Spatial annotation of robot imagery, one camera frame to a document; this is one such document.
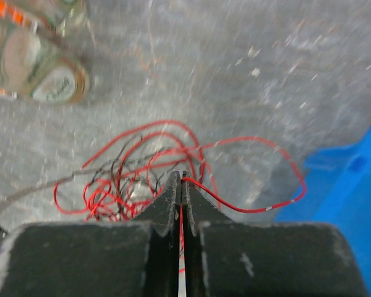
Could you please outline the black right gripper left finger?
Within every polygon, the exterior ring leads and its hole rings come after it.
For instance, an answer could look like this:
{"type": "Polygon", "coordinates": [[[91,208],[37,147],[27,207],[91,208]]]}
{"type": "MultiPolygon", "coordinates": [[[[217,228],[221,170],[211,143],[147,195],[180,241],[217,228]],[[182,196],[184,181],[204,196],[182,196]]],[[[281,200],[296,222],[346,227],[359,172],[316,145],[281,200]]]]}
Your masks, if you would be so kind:
{"type": "Polygon", "coordinates": [[[0,247],[0,296],[177,296],[180,175],[127,222],[23,225],[0,247]]]}

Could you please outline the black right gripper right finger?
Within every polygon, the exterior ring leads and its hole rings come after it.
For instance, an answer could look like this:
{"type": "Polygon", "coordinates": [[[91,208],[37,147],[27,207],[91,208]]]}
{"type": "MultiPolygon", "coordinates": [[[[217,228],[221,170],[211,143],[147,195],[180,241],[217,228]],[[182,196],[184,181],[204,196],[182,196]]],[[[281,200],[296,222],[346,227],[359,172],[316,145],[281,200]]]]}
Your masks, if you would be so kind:
{"type": "Polygon", "coordinates": [[[333,225],[230,220],[196,182],[181,180],[187,296],[367,296],[333,225]]]}

